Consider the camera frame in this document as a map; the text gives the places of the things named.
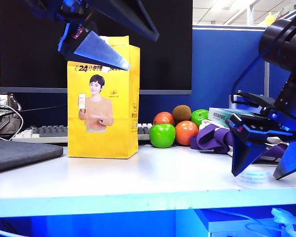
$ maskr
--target red apple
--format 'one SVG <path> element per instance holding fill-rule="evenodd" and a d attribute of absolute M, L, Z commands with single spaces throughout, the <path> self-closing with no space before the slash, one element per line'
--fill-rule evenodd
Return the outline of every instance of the red apple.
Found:
<path fill-rule="evenodd" d="M 189 138 L 198 134 L 198 127 L 191 121 L 182 121 L 177 124 L 176 141 L 184 146 L 189 146 Z"/>
<path fill-rule="evenodd" d="M 152 125 L 156 125 L 156 124 L 162 124 L 162 123 L 166 123 L 166 124 L 172 124 L 173 126 L 175 125 L 175 120 L 174 117 L 171 113 L 169 112 L 160 112 L 158 113 L 154 119 L 153 119 L 153 123 Z"/>

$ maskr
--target monitor screen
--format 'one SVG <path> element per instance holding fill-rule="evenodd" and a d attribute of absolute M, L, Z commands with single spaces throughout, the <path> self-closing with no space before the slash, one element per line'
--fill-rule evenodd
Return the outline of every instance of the monitor screen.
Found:
<path fill-rule="evenodd" d="M 190 94 L 192 0 L 142 3 L 160 33 L 157 42 L 95 12 L 98 34 L 129 35 L 141 48 L 141 94 Z M 64 28 L 33 16 L 19 1 L 0 0 L 1 90 L 67 92 L 67 63 L 57 51 Z"/>

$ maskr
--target blue robotic claw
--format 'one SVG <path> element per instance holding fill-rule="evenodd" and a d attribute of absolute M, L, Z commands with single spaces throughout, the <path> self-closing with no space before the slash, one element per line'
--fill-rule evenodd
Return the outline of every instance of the blue robotic claw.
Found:
<path fill-rule="evenodd" d="M 226 119 L 233 136 L 232 174 L 237 176 L 265 150 L 268 137 L 296 141 L 295 131 L 286 131 L 276 121 L 261 116 L 234 114 Z"/>
<path fill-rule="evenodd" d="M 296 142 L 291 142 L 277 165 L 273 176 L 279 180 L 294 172 L 296 172 Z"/>
<path fill-rule="evenodd" d="M 265 144 L 243 143 L 237 136 L 233 136 L 233 154 L 231 173 L 237 176 L 265 151 Z"/>
<path fill-rule="evenodd" d="M 140 0 L 20 0 L 33 15 L 66 22 L 58 51 L 66 60 L 128 70 L 129 63 L 98 36 L 92 14 L 110 17 L 156 41 L 159 32 Z"/>

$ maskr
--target yellow paper bag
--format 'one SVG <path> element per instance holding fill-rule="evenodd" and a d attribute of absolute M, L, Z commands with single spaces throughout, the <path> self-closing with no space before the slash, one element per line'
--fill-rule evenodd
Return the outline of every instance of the yellow paper bag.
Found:
<path fill-rule="evenodd" d="M 140 49 L 127 37 L 108 43 L 129 71 L 68 62 L 68 155 L 129 158 L 138 150 Z"/>

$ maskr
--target desk surface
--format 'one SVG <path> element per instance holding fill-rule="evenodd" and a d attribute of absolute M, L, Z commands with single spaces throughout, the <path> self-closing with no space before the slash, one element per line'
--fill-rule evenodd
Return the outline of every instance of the desk surface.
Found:
<path fill-rule="evenodd" d="M 140 146 L 131 158 L 69 158 L 0 173 L 0 217 L 296 204 L 296 173 L 239 185 L 231 157 Z"/>

